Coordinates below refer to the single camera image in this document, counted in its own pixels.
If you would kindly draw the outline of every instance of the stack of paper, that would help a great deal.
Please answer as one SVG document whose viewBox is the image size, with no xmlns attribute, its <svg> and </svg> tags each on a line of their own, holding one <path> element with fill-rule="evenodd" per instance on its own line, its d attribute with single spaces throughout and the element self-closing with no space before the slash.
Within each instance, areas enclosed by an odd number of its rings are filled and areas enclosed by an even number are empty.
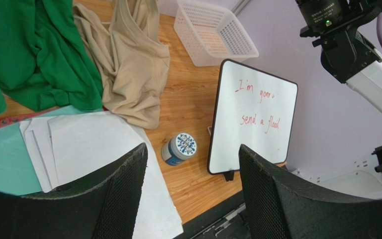
<svg viewBox="0 0 382 239">
<path fill-rule="evenodd" d="M 140 127 L 109 112 L 41 117 L 20 122 L 29 156 L 44 192 L 72 182 L 145 142 L 148 162 L 134 238 L 174 238 L 183 232 L 156 154 Z"/>
</svg>

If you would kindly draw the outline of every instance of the jar lid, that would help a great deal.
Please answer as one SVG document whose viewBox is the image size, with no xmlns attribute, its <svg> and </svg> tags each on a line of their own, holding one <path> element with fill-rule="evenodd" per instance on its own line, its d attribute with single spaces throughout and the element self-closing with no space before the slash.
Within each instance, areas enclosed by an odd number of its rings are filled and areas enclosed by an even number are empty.
<svg viewBox="0 0 382 239">
<path fill-rule="evenodd" d="M 193 156 L 197 152 L 197 143 L 188 133 L 179 133 L 175 138 L 178 151 L 185 156 Z"/>
</svg>

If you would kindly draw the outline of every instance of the wood surface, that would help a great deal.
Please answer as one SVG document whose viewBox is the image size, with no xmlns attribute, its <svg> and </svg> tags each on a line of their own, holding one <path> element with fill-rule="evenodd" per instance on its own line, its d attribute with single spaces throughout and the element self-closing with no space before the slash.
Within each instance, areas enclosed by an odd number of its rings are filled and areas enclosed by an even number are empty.
<svg viewBox="0 0 382 239">
<path fill-rule="evenodd" d="M 111 3 L 103 0 L 75 0 L 93 10 L 102 21 L 110 21 Z M 176 35 L 175 18 L 161 15 L 159 39 L 169 45 L 171 62 L 168 81 L 161 96 L 160 125 L 146 133 L 156 151 L 160 168 L 183 224 L 242 190 L 239 172 L 226 182 L 223 175 L 207 172 L 207 156 L 216 99 L 219 66 L 195 67 Z M 0 117 L 33 111 L 6 97 L 7 111 Z M 162 146 L 179 132 L 197 141 L 197 153 L 179 166 L 169 166 L 161 157 Z"/>
</svg>

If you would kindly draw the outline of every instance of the red object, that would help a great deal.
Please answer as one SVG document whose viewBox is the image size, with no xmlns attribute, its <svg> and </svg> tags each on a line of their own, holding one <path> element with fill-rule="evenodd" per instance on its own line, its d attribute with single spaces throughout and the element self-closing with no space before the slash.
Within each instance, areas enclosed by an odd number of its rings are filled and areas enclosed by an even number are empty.
<svg viewBox="0 0 382 239">
<path fill-rule="evenodd" d="M 30 118 L 35 117 L 35 116 L 42 115 L 43 113 L 45 113 L 45 112 L 36 112 L 36 113 L 31 113 L 31 114 L 0 118 L 0 128 L 7 126 L 7 125 L 10 125 L 10 124 L 13 124 L 13 123 L 17 123 L 17 122 L 22 121 L 22 120 L 26 120 L 26 119 L 30 119 Z"/>
</svg>

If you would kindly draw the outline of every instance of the small bottle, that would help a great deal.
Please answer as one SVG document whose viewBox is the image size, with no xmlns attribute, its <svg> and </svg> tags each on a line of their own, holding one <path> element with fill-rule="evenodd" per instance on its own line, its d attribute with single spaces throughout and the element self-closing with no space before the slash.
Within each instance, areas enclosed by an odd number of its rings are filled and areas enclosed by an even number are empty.
<svg viewBox="0 0 382 239">
<path fill-rule="evenodd" d="M 163 160 L 171 166 L 177 166 L 191 158 L 197 152 L 197 143 L 188 133 L 179 133 L 162 148 Z"/>
</svg>

